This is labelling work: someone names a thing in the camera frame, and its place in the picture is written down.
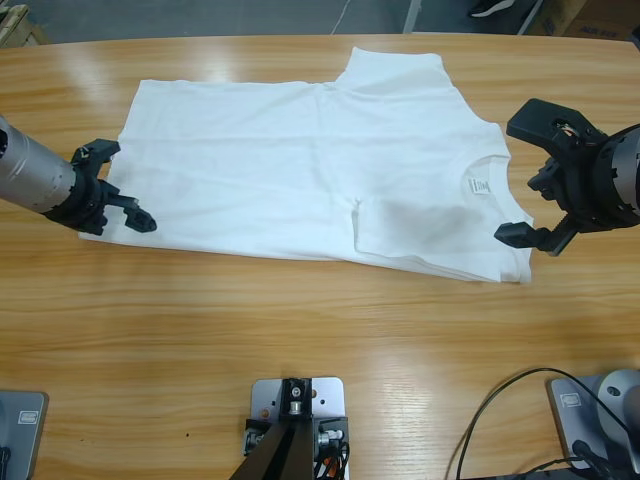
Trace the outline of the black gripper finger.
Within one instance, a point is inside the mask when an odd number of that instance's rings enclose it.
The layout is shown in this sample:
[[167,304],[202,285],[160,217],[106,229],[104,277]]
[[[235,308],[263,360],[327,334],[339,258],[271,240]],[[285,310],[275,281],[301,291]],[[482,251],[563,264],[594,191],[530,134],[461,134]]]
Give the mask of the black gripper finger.
[[101,236],[107,224],[107,218],[103,212],[94,212],[86,218],[80,220],[75,226],[75,230],[81,233],[89,233]]
[[553,171],[541,168],[538,173],[527,182],[527,185],[531,190],[539,192],[545,200],[555,199],[556,181]]
[[549,234],[550,230],[546,227],[535,229],[526,222],[508,222],[497,228],[494,233],[494,238],[516,249],[539,249]]
[[154,218],[137,204],[123,207],[125,226],[139,233],[151,233],[157,229]]

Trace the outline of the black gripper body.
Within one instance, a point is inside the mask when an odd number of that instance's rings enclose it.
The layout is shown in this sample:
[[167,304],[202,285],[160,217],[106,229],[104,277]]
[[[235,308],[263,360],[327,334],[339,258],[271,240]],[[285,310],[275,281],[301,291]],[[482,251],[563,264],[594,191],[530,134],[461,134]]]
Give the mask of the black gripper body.
[[106,206],[123,207],[137,204],[132,197],[121,196],[113,185],[99,180],[88,168],[73,166],[75,182],[69,196],[44,216],[60,225],[75,230],[78,222],[94,212],[103,212]]
[[555,199],[565,216],[538,249],[559,255],[577,234],[631,228],[639,224],[639,150],[604,148],[578,162],[550,158]]

